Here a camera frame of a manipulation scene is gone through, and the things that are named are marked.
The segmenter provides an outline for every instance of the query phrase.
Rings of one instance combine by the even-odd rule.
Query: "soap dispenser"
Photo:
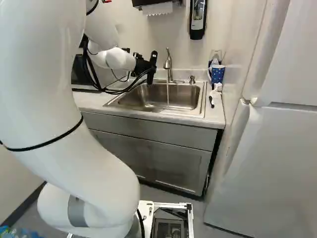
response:
[[[201,40],[205,34],[208,0],[190,0],[189,34],[192,40]]]

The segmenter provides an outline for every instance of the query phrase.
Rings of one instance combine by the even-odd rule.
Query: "cabinet door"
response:
[[[92,133],[137,176],[191,194],[202,194],[211,152],[95,130]]]

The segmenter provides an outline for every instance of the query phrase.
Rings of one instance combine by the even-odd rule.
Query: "wall-mounted dispenser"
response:
[[[190,0],[189,34],[201,40],[205,34],[208,0]]]
[[[182,5],[183,0],[132,0],[132,4],[144,15],[151,16],[172,13],[173,5]]]

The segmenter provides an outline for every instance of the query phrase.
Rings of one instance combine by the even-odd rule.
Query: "water stream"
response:
[[[169,105],[169,86],[168,86],[168,78],[166,79],[166,90],[167,90],[167,105]]]

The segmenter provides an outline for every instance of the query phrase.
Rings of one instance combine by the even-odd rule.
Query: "blue cup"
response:
[[[211,71],[211,83],[222,83],[224,76],[224,65],[212,64]]]

